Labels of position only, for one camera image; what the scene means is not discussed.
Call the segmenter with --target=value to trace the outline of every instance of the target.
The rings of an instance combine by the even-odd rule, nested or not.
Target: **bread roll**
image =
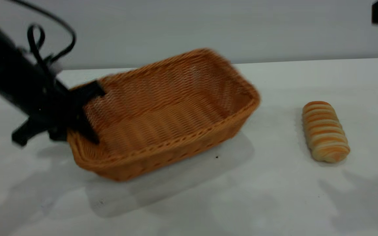
[[[315,160],[336,163],[349,154],[348,140],[329,103],[307,103],[303,107],[303,127],[307,146]]]

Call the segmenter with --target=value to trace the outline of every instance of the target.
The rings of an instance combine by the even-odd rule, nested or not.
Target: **white wall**
[[[374,0],[30,0],[65,19],[78,42],[68,68],[133,67],[194,48],[218,50],[234,63],[378,57]],[[27,45],[41,23],[43,52],[69,36],[44,17],[0,0],[0,26]]]

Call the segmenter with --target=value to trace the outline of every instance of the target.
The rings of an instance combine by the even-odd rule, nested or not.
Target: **woven basket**
[[[233,137],[260,97],[229,61],[197,49],[99,79],[104,97],[85,112],[95,145],[69,130],[78,166],[125,181],[191,157]]]

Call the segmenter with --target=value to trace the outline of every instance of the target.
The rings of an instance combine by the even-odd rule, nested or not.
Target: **basket rim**
[[[76,164],[80,167],[87,169],[87,170],[103,170],[109,169],[118,165],[126,165],[133,162],[137,162],[141,159],[149,157],[151,155],[159,154],[164,151],[174,149],[178,146],[186,145],[192,143],[193,140],[196,140],[202,136],[207,136],[211,133],[217,132],[219,130],[223,130],[224,128],[228,127],[229,125],[239,121],[240,119],[249,116],[255,109],[259,106],[261,102],[261,96],[259,95],[258,91],[251,85],[248,81],[246,81],[237,70],[232,66],[232,64],[217,54],[214,50],[209,48],[201,48],[195,49],[190,52],[185,52],[183,54],[161,60],[152,64],[148,64],[143,66],[139,69],[130,70],[123,73],[111,74],[106,75],[100,78],[100,81],[106,81],[112,77],[121,76],[121,79],[129,80],[133,78],[135,74],[145,73],[148,70],[153,70],[153,68],[157,68],[159,66],[169,65],[171,63],[175,63],[177,61],[186,60],[187,58],[198,57],[198,56],[206,56],[209,57],[210,63],[214,63],[216,66],[220,67],[220,69],[224,70],[226,74],[229,75],[231,79],[235,82],[238,82],[250,95],[251,100],[249,103],[246,104],[243,108],[241,108],[236,113],[226,117],[220,122],[212,124],[209,127],[205,127],[201,130],[196,130],[192,133],[188,133],[187,135],[180,136],[175,139],[170,139],[163,141],[162,143],[157,143],[154,145],[147,146],[141,150],[134,150],[128,152],[124,155],[111,155],[108,154],[106,158],[103,160],[89,160],[85,158],[85,155],[81,153],[79,148],[81,145],[85,145],[85,141],[83,142],[83,137],[80,133],[68,129],[67,141],[71,146],[72,153],[75,159]]]

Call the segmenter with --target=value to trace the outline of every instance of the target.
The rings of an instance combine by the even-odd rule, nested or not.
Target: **pastry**
[[[348,140],[329,103],[307,103],[303,107],[303,128],[307,146],[315,160],[336,163],[349,154]]]

